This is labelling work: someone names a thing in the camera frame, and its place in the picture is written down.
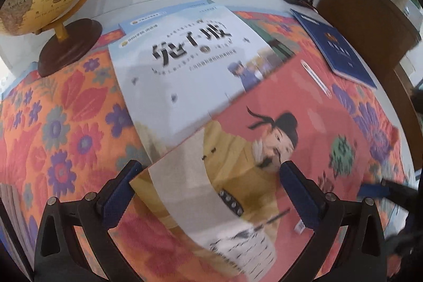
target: blue book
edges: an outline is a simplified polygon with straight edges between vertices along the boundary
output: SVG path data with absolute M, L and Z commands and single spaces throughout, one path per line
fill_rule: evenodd
M 366 68 L 338 30 L 295 10 L 291 11 L 320 49 L 333 73 L 377 89 Z
M 142 15 L 138 15 L 137 17 L 134 17 L 131 20 L 127 20 L 122 23 L 119 23 L 119 26 L 125 34 L 129 34 L 130 32 L 140 28 L 141 26 L 144 26 L 150 22 L 158 20 L 160 17 L 174 14 L 184 9 L 199 7 L 202 5 L 208 5 L 212 3 L 214 2 L 211 0 L 200 0 L 195 2 L 172 5 L 170 7 L 164 7 L 158 10 L 147 12 Z

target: yellow robe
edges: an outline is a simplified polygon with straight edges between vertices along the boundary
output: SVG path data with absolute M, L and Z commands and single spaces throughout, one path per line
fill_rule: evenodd
M 198 159 L 202 158 L 207 176 L 216 192 L 224 189 L 243 207 L 241 219 L 260 225 L 280 212 L 275 196 L 280 185 L 278 175 L 256 167 L 252 143 L 240 136 L 223 132 L 219 122 L 211 121 L 205 126 L 203 152 L 199 152 Z M 195 255 L 227 276 L 238 274 L 221 257 L 198 246 L 182 231 L 160 200 L 148 170 L 134 178 L 131 186 L 149 210 Z M 272 242 L 276 240 L 278 225 L 279 221 L 275 221 L 264 228 Z

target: book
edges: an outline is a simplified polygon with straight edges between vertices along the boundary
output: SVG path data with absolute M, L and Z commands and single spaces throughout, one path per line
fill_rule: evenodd
M 9 217 L 16 236 L 22 246 L 22 249 L 24 250 L 24 254 L 27 257 L 31 268 L 34 269 L 35 248 L 31 245 L 29 231 L 20 209 L 20 197 L 18 190 L 14 186 L 0 183 L 0 202 L 3 203 L 7 216 Z M 5 224 L 1 219 L 0 237 L 13 261 L 29 278 L 25 265 L 10 238 L 10 233 L 6 230 Z
M 202 5 L 208 5 L 212 3 L 213 1 L 211 0 L 200 0 L 195 2 L 172 5 L 170 7 L 164 7 L 158 10 L 147 12 L 142 15 L 138 15 L 137 17 L 134 17 L 133 19 L 121 22 L 119 23 L 119 27 L 124 31 L 125 34 L 129 34 L 130 32 L 136 30 L 137 28 L 144 26 L 152 21 L 155 21 L 161 17 L 173 14 L 175 12 L 178 12 L 184 9 L 199 7 Z
M 31 245 L 29 231 L 22 215 L 18 190 L 11 185 L 0 183 L 0 197 L 28 261 L 34 268 L 35 248 Z
M 377 89 L 360 59 L 340 32 L 325 23 L 292 10 L 294 17 L 313 39 L 336 75 Z
M 338 99 L 312 80 L 305 60 L 327 70 L 320 57 L 298 53 L 130 182 L 148 209 L 139 207 L 139 216 L 152 212 L 227 279 L 279 281 L 313 235 L 298 225 L 279 181 L 281 163 L 292 160 L 343 200 L 356 200 L 369 168 L 369 143 Z M 331 85 L 334 76 L 320 78 Z
M 128 112 L 154 162 L 283 61 L 223 6 L 187 8 L 109 45 Z

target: blue rubber pad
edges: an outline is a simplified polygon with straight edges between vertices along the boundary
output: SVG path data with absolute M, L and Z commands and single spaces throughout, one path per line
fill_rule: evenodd
M 381 184 L 363 183 L 358 191 L 358 197 L 371 197 L 372 199 L 381 199 L 388 197 L 390 194 L 389 187 Z
M 105 229 L 115 228 L 122 219 L 123 213 L 132 197 L 134 197 L 134 190 L 130 186 L 130 180 L 142 172 L 143 169 L 141 163 L 136 162 L 104 204 L 102 224 Z
M 290 164 L 293 163 L 283 163 L 279 169 L 281 184 L 304 225 L 307 228 L 316 230 L 320 225 L 319 207 L 312 199 L 303 182 L 292 171 Z

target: floral tablecloth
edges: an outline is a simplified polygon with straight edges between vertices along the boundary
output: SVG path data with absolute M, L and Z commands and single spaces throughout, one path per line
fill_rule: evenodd
M 258 12 L 236 12 L 294 53 L 321 53 L 291 17 Z M 128 160 L 150 161 L 137 136 L 120 92 L 106 48 L 121 38 L 119 30 L 103 35 L 96 50 L 47 77 L 30 73 L 0 105 L 0 183 L 15 185 L 35 244 L 46 201 L 82 199 L 99 191 Z M 382 176 L 398 182 L 406 177 L 400 159 L 398 129 L 388 121 L 371 90 L 337 78 L 332 90 L 369 142 L 372 161 L 366 182 Z M 148 281 L 225 281 L 195 257 L 134 198 L 117 228 L 110 230 L 124 257 Z M 380 204 L 387 225 L 392 206 Z M 93 270 L 103 275 L 86 242 L 78 235 Z

